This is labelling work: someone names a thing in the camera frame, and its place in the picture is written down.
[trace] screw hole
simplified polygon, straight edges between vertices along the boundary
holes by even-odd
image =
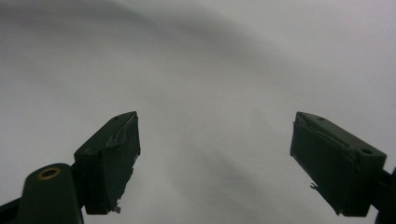
[[[370,149],[367,149],[367,148],[362,148],[361,151],[362,151],[364,154],[367,154],[367,155],[373,154],[373,152],[372,152]]]
[[[50,168],[47,168],[47,169],[41,171],[40,174],[37,175],[37,179],[48,180],[48,179],[55,177],[60,172],[61,172],[61,169],[59,169],[58,167],[50,167]]]

